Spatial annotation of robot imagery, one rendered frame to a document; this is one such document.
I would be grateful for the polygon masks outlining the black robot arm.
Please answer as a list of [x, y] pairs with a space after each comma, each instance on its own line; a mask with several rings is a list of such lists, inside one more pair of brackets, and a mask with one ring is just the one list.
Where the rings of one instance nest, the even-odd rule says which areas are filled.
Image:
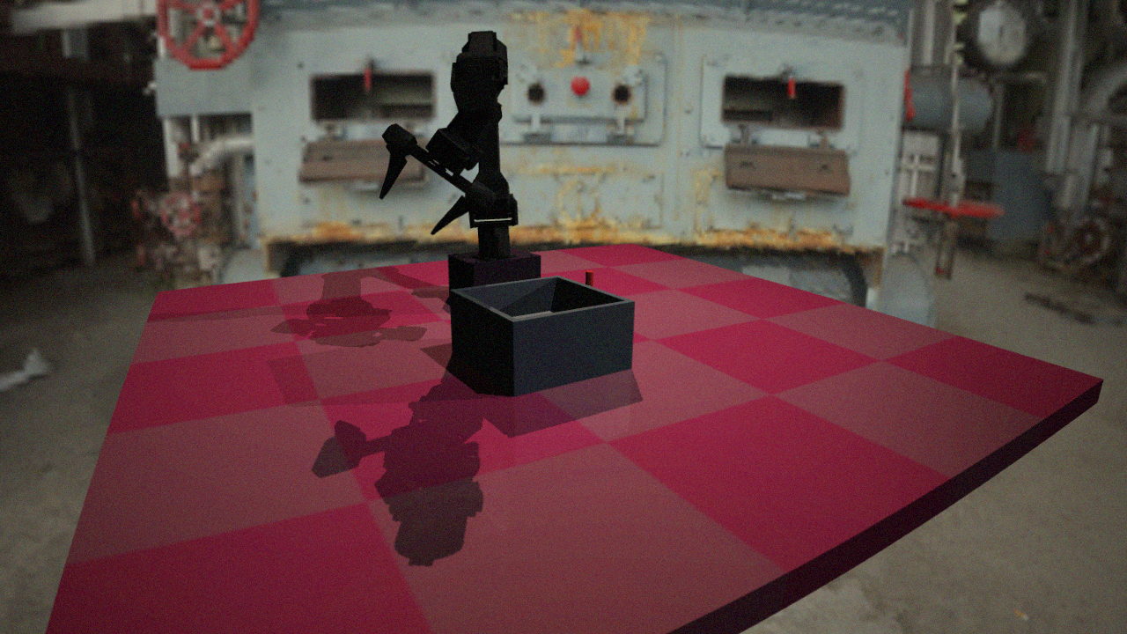
[[[498, 122], [502, 120], [502, 104], [497, 101], [508, 83], [507, 50], [497, 39], [496, 32], [472, 32], [468, 34], [465, 47], [453, 62], [451, 88], [456, 102], [455, 120], [462, 120], [482, 137], [482, 148], [476, 148], [479, 139], [464, 139], [459, 131], [462, 126], [453, 122], [449, 128], [440, 128], [426, 150], [440, 157], [446, 167], [462, 170], [474, 169], [480, 181], [496, 193], [496, 203], [487, 214], [478, 209], [468, 212], [468, 225], [478, 227], [479, 253], [474, 258], [485, 261], [518, 257], [511, 253], [508, 227], [518, 225], [518, 200], [512, 197], [511, 184], [500, 172], [500, 148]], [[454, 126], [456, 124], [456, 126]], [[478, 141], [478, 142], [476, 142]], [[509, 218], [476, 221], [482, 218]]]

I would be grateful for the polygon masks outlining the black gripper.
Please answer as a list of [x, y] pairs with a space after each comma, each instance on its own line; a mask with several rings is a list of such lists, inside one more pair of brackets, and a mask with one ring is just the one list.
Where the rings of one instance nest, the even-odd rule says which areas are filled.
[[[464, 122], [453, 119], [450, 120], [446, 127], [449, 128], [453, 122], [458, 122], [462, 126], [462, 130], [459, 131], [459, 133], [464, 139], [479, 139], [479, 144], [476, 148], [482, 148], [482, 137], [479, 136], [479, 134], [476, 134], [474, 130], [469, 128]], [[384, 142], [387, 142], [387, 149], [390, 152], [390, 157], [389, 168], [387, 169], [387, 178], [384, 178], [384, 184], [379, 198], [383, 198], [384, 195], [387, 195], [387, 191], [390, 191], [392, 184], [397, 181], [397, 177], [407, 164], [407, 160], [405, 159], [406, 155], [411, 155], [419, 160], [423, 164], [425, 164], [425, 167], [428, 167], [431, 170], [438, 173], [440, 177], [446, 178], [449, 184], [453, 184], [460, 191], [465, 193], [465, 196], [462, 195], [458, 198], [456, 204], [449, 209], [445, 216], [440, 218], [438, 224], [433, 227], [431, 236], [438, 233], [440, 229], [446, 227], [450, 222], [463, 216], [463, 214], [467, 214], [469, 211], [476, 213], [480, 209], [486, 214], [490, 212], [491, 206], [496, 203], [496, 193], [490, 191], [490, 188], [487, 188], [487, 186], [483, 186], [480, 181], [470, 184], [467, 178], [460, 175], [461, 169], [459, 169], [459, 167], [450, 168], [446, 167], [446, 164], [443, 164], [440, 157], [434, 155], [434, 153], [431, 155], [431, 152], [419, 148], [419, 145], [417, 145], [417, 139], [415, 139], [409, 131], [405, 131], [402, 126], [397, 125], [396, 123], [390, 125], [389, 128], [384, 131], [382, 137], [384, 139]], [[433, 159], [436, 162], [433, 161]], [[433, 164], [428, 161], [433, 162]], [[453, 176], [446, 173], [446, 169], [450, 170]]]

